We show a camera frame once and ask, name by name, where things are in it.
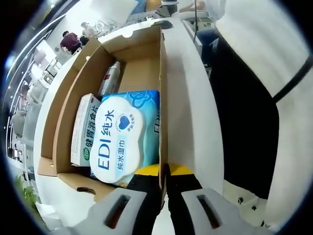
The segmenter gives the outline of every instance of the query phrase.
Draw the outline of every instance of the wet wipes package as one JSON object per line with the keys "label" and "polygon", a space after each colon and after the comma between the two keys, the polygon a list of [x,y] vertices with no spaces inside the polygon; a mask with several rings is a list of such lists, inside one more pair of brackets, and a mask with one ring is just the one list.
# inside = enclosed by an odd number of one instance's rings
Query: wet wipes package
{"label": "wet wipes package", "polygon": [[159,161],[159,92],[106,95],[95,118],[91,176],[125,187],[134,172]]}

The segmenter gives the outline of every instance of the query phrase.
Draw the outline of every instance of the black cable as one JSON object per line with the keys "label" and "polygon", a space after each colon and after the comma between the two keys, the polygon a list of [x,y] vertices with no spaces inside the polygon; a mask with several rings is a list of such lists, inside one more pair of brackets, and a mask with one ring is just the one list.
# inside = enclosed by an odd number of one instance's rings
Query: black cable
{"label": "black cable", "polygon": [[196,18],[196,31],[195,31],[195,36],[193,42],[195,43],[196,36],[197,36],[197,31],[198,31],[198,17],[197,17],[197,0],[195,0],[195,18]]}
{"label": "black cable", "polygon": [[279,100],[284,98],[310,71],[313,66],[313,56],[309,55],[301,69],[296,73],[296,75],[281,89],[274,97],[273,100],[277,103]]}

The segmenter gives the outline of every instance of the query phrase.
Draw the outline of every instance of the white table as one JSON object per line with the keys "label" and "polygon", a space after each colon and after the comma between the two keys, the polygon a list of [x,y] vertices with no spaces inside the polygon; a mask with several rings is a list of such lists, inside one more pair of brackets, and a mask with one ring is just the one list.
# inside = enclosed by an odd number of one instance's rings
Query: white table
{"label": "white table", "polygon": [[[129,25],[112,32],[99,41],[105,42],[117,35],[128,35],[133,30],[149,27],[156,21]],[[223,193],[224,158],[219,116],[211,86],[200,56],[183,24],[178,19],[167,18],[173,28],[163,30],[167,53],[168,77],[168,160],[191,168],[203,187]],[[36,127],[34,166],[36,183],[42,203],[52,205],[63,224],[73,226],[86,218],[94,204],[93,195],[76,192],[57,177],[37,174],[40,158],[44,120],[49,107],[69,70],[75,56],[67,61],[52,82]],[[173,230],[167,205],[158,216],[154,233]]]}

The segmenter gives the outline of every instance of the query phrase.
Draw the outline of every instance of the white product box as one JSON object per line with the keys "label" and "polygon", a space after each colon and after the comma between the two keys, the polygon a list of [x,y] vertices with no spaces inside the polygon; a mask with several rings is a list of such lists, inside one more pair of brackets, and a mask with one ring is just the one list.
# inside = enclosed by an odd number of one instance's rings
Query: white product box
{"label": "white product box", "polygon": [[89,155],[93,144],[96,112],[101,102],[87,94],[80,100],[74,123],[70,162],[74,166],[89,166]]}

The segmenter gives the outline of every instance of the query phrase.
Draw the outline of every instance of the white wall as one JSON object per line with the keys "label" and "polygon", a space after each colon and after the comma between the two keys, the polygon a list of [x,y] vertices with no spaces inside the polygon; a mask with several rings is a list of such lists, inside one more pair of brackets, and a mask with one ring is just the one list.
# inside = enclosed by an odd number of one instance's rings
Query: white wall
{"label": "white wall", "polygon": [[36,47],[37,51],[44,51],[45,52],[45,59],[50,62],[52,61],[55,57],[56,54],[54,52],[54,50],[49,46],[49,44],[43,40],[41,43],[39,43],[39,45]]}
{"label": "white wall", "polygon": [[82,22],[94,25],[97,20],[114,20],[124,24],[137,6],[135,0],[80,0],[68,12],[64,19],[52,31],[47,43],[52,49],[60,46],[62,33],[69,31],[82,35]]}

